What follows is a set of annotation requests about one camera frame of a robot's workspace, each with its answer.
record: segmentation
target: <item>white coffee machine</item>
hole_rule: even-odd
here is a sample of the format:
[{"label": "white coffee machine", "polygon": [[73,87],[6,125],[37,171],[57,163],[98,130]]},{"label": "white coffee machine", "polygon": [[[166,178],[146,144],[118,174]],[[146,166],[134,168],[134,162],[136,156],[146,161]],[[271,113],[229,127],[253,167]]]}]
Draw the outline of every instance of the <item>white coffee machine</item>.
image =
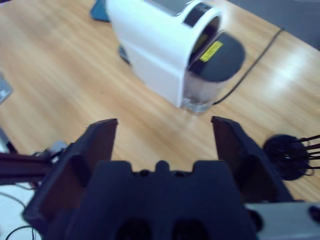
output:
[{"label": "white coffee machine", "polygon": [[106,0],[120,55],[176,107],[204,112],[240,69],[245,51],[201,0]]}]

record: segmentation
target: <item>wooden surface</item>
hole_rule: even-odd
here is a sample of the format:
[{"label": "wooden surface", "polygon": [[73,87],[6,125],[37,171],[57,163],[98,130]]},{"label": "wooden surface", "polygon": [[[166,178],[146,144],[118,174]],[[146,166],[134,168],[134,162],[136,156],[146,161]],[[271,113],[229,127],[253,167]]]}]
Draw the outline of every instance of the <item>wooden surface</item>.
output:
[{"label": "wooden surface", "polygon": [[[153,170],[159,160],[191,170],[217,159],[210,119],[233,119],[259,145],[274,134],[320,133],[320,53],[284,32],[240,87],[195,116],[149,90],[118,56],[111,25],[90,19],[92,0],[14,0],[0,6],[0,68],[14,88],[0,126],[21,153],[76,140],[98,120],[118,118],[114,160]],[[226,3],[224,27],[246,60],[227,92],[263,51],[276,26]],[[297,199],[320,200],[320,177],[287,182]]]}]

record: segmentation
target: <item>teal object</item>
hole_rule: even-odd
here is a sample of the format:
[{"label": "teal object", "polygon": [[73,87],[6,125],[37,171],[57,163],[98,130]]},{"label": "teal object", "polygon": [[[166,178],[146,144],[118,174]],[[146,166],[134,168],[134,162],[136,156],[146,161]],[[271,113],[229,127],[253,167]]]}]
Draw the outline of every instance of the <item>teal object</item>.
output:
[{"label": "teal object", "polygon": [[96,0],[90,15],[94,20],[110,23],[110,18],[106,11],[106,0]]}]

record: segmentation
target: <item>yellow sticker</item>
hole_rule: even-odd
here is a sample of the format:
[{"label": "yellow sticker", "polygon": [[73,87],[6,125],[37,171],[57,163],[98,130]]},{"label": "yellow sticker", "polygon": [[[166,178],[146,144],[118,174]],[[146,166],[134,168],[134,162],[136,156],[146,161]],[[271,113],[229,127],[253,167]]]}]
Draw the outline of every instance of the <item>yellow sticker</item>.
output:
[{"label": "yellow sticker", "polygon": [[200,57],[200,60],[202,62],[208,62],[210,58],[221,48],[223,45],[220,41],[215,41],[208,49],[205,51],[205,53]]}]

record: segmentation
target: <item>coffee machine lid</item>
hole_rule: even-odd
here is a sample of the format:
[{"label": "coffee machine lid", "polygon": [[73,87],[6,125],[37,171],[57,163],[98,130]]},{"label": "coffee machine lid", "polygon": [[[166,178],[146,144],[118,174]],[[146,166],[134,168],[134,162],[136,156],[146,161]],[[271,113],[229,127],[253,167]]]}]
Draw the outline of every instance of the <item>coffee machine lid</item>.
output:
[{"label": "coffee machine lid", "polygon": [[208,82],[224,82],[235,75],[245,60],[242,44],[222,32],[188,68],[190,72]]}]

